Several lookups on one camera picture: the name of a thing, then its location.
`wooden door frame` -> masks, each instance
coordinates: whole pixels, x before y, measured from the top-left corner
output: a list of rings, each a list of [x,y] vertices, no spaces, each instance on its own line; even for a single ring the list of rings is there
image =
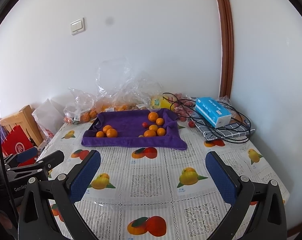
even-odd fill
[[[230,0],[217,0],[221,25],[221,82],[220,97],[231,95],[234,66],[234,33]]]

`wall switch plate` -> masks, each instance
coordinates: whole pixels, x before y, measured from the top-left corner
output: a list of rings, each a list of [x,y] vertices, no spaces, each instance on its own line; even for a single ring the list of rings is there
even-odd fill
[[[84,29],[84,18],[78,19],[71,23],[71,34],[75,35],[83,32]]]

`metal screw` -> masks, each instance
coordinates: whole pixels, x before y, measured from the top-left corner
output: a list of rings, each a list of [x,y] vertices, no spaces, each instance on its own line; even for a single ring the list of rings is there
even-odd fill
[[[59,176],[57,176],[58,180],[65,180],[66,175],[65,174],[60,174]]]
[[[278,182],[276,182],[274,179],[272,179],[270,183],[271,183],[271,185],[273,185],[273,186],[278,185]]]
[[[247,176],[241,176],[240,179],[243,181],[243,182],[248,182],[249,181],[249,178]]]
[[[28,180],[29,183],[34,183],[35,182],[35,178],[34,177],[31,177],[29,180]]]

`blue tissue box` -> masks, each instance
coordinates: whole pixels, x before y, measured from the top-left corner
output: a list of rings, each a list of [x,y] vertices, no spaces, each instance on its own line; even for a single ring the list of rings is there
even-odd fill
[[[196,111],[201,114],[214,128],[228,125],[231,113],[213,98],[197,98]]]

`table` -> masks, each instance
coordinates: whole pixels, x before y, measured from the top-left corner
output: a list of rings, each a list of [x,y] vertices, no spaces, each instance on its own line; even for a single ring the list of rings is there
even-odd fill
[[[252,142],[206,147],[205,139],[197,128],[189,128],[187,122],[178,121],[178,124],[184,127],[179,129],[179,134],[187,143],[185,151],[156,148],[156,154],[152,149],[147,150],[149,153],[136,155],[134,151],[137,148],[84,147],[81,145],[83,133],[92,125],[88,122],[64,124],[39,159],[56,150],[63,151],[64,162],[51,172],[51,179],[54,179],[81,162],[80,157],[72,158],[72,153],[91,149],[100,152],[101,166],[94,176],[94,179],[100,179],[92,185],[101,189],[88,188],[82,200],[75,203],[99,239],[207,239],[230,208],[206,170],[204,160],[209,151],[216,151],[238,175],[246,175],[253,182],[267,183],[275,179],[284,203],[288,201],[288,190],[265,158],[251,163],[250,149],[263,155]],[[64,138],[73,132],[74,136]],[[192,172],[196,172],[200,179],[192,180]],[[192,185],[180,185],[180,181]],[[235,239],[243,235],[254,208],[250,206]],[[65,224],[58,216],[55,218],[63,235],[72,239]]]

